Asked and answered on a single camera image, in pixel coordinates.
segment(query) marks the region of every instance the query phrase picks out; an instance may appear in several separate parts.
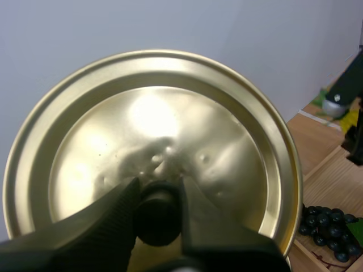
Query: white backdrop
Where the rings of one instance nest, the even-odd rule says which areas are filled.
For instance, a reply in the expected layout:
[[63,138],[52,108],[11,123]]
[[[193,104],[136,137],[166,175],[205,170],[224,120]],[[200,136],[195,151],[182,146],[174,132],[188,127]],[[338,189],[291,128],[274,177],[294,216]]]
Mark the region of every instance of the white backdrop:
[[363,0],[1,0],[0,176],[33,106],[94,60],[202,54],[245,75],[288,120],[357,53],[362,20]]

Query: wooden surface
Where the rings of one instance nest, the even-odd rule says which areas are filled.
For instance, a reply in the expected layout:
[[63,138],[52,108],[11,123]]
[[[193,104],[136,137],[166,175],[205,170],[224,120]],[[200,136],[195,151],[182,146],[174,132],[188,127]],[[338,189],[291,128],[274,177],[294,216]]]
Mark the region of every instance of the wooden surface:
[[361,256],[347,272],[362,272],[363,271],[363,256]]
[[301,114],[288,122],[288,128],[295,141],[304,175],[313,170],[344,139],[342,132]]
[[329,272],[329,270],[298,241],[294,242],[289,254],[293,272]]
[[[345,213],[363,216],[363,167],[359,168],[345,158],[347,152],[340,148],[343,133],[301,114],[290,120],[288,127],[305,176],[304,204],[338,207]],[[326,246],[316,246],[311,237],[299,234],[289,257],[294,272],[327,271],[325,267],[331,272],[347,269],[348,272],[363,272],[363,257],[356,262],[355,259],[348,263],[337,262]],[[325,270],[321,266],[312,267],[310,259],[320,262]]]

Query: metal jar lid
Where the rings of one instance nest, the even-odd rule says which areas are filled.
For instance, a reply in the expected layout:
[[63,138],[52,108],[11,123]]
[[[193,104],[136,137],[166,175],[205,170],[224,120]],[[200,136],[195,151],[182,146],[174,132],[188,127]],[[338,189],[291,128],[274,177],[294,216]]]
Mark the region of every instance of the metal jar lid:
[[301,170],[267,98],[195,54],[144,50],[102,59],[56,85],[18,133],[4,178],[9,236],[74,214],[132,177],[147,184],[181,175],[287,255]]

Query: black rubber knob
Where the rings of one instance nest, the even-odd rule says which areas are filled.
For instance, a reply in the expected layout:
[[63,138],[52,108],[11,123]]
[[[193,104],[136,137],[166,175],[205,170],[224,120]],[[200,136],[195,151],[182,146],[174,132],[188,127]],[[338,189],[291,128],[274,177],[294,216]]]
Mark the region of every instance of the black rubber knob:
[[149,245],[161,247],[173,242],[182,227],[178,189],[165,181],[148,185],[136,209],[134,225],[136,235]]

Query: yellow object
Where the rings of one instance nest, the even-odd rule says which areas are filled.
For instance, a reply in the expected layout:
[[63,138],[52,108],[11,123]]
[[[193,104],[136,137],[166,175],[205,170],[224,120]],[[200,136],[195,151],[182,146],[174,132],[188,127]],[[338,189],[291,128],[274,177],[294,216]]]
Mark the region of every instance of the yellow object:
[[347,133],[349,128],[357,125],[359,110],[351,110],[340,120],[340,127],[344,133]]

